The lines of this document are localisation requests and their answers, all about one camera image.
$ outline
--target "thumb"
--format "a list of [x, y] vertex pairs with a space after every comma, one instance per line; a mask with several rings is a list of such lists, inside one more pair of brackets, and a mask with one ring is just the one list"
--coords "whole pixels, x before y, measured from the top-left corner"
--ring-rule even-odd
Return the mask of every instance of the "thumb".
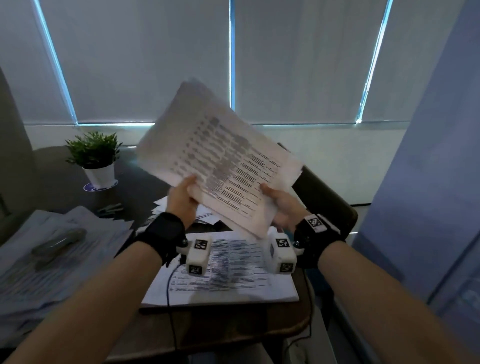
[[271, 197], [274, 200], [280, 198], [280, 196], [282, 194], [282, 191], [274, 190], [273, 188], [268, 187], [268, 185], [266, 183], [262, 183], [260, 185], [260, 189], [262, 190], [262, 192], [265, 196]]
[[186, 190], [188, 186], [191, 186], [196, 181], [197, 181], [197, 176], [193, 174], [190, 177], [184, 178], [183, 181], [180, 182], [180, 184], [177, 186], [177, 188]]

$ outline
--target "forearm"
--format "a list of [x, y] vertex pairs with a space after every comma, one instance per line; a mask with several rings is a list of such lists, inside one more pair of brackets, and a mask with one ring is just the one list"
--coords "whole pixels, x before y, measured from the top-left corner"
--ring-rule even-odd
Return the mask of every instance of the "forearm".
[[7, 363], [101, 363], [162, 266], [147, 244], [116, 257], [19, 346]]
[[457, 362], [429, 308], [354, 249], [342, 242], [331, 244], [318, 268], [383, 362]]

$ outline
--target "wall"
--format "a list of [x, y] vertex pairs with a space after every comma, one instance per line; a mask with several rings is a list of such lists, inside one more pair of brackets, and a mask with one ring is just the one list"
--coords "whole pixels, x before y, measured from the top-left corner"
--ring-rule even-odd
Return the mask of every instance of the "wall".
[[[406, 122], [255, 126], [282, 143], [350, 204], [370, 203], [407, 129]], [[33, 149], [61, 146], [92, 130], [135, 145], [147, 127], [26, 126]]]

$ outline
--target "dark table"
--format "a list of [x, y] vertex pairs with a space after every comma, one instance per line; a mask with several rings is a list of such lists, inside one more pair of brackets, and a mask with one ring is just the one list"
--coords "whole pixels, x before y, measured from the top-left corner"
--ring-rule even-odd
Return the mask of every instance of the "dark table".
[[[91, 211], [122, 203], [119, 218], [135, 220], [136, 229], [150, 215], [154, 201], [164, 197], [169, 186], [136, 164], [135, 150], [122, 148], [115, 163], [119, 184], [102, 192], [85, 192], [87, 176], [78, 166], [67, 164], [64, 147], [35, 151], [44, 195], [41, 208], [65, 213], [83, 205]], [[189, 232], [208, 232], [205, 225]], [[173, 308], [179, 351], [204, 352], [226, 344], [263, 342], [274, 362], [279, 362], [279, 345], [298, 335], [311, 317], [313, 294], [301, 269], [292, 275], [300, 300], [294, 303], [264, 303]], [[138, 313], [108, 357], [108, 362], [146, 358], [175, 351], [166, 310], [154, 315]]]

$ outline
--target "roller blind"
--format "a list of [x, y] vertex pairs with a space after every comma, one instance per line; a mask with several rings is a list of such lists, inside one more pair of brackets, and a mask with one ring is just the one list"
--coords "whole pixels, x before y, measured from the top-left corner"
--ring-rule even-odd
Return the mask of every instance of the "roller blind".
[[363, 121], [412, 119], [464, 2], [393, 2]]
[[228, 100], [228, 0], [42, 0], [79, 122], [154, 121], [194, 76]]
[[385, 0], [241, 0], [236, 111], [259, 123], [356, 120]]
[[25, 124], [73, 123], [30, 1], [1, 1], [0, 67]]

